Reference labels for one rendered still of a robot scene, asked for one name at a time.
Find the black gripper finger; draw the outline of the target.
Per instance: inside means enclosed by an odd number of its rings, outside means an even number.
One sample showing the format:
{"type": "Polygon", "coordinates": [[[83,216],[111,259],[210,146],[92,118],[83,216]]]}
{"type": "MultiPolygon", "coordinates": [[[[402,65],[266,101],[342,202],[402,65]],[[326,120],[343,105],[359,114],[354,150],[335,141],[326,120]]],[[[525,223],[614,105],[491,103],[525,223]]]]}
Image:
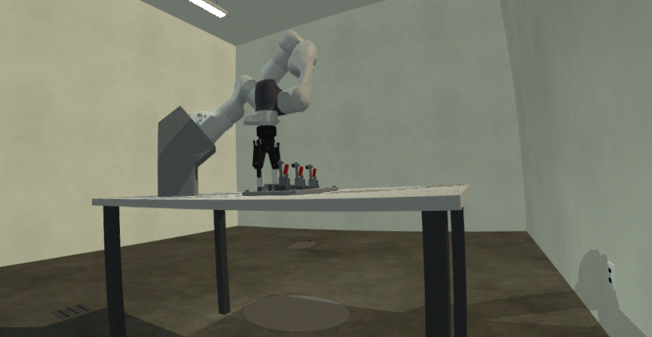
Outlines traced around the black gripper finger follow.
{"type": "Polygon", "coordinates": [[[281,159],[280,150],[279,150],[280,144],[276,143],[276,142],[274,143],[273,141],[271,141],[270,144],[271,144],[272,150],[268,150],[267,153],[269,155],[270,163],[271,163],[271,166],[272,166],[272,183],[278,183],[278,178],[279,178],[278,169],[279,169],[279,166],[275,166],[274,163],[275,163],[275,161],[278,161],[278,160],[281,159]]]}
{"type": "Polygon", "coordinates": [[[266,146],[265,149],[261,148],[261,139],[260,140],[253,140],[253,145],[254,145],[254,150],[253,150],[253,161],[252,161],[252,166],[254,169],[256,169],[256,179],[257,179],[257,187],[264,187],[264,175],[263,175],[263,164],[266,156],[266,152],[268,151],[268,147],[270,145],[270,141],[266,141],[266,146]],[[261,153],[261,157],[260,157],[261,153]]]}

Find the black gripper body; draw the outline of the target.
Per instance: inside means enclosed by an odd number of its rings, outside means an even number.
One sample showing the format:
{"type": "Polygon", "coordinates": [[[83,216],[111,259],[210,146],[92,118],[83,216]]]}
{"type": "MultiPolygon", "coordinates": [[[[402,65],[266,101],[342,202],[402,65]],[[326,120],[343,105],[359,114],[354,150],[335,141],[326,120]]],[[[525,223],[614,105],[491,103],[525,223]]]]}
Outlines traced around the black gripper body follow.
{"type": "MultiPolygon", "coordinates": [[[[257,136],[259,140],[261,139],[261,148],[265,149],[266,141],[273,141],[275,143],[274,137],[277,135],[277,128],[273,125],[260,125],[256,128],[257,136]]],[[[268,147],[268,150],[272,150],[271,144],[268,147]]]]}

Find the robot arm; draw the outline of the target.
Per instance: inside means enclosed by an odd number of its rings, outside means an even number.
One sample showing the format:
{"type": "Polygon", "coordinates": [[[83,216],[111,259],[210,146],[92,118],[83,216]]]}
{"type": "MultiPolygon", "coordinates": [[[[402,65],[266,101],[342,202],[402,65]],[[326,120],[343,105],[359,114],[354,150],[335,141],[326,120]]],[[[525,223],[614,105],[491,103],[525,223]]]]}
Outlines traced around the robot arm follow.
{"type": "Polygon", "coordinates": [[[245,74],[241,75],[234,83],[231,98],[220,108],[189,114],[214,144],[226,130],[243,118],[246,102],[252,105],[255,113],[243,119],[244,125],[275,126],[281,122],[277,116],[304,112],[309,107],[314,65],[317,62],[316,46],[294,31],[284,32],[280,36],[279,46],[281,50],[261,70],[262,81],[256,82],[245,74]],[[299,81],[295,87],[283,91],[276,84],[288,71],[299,81]]]}

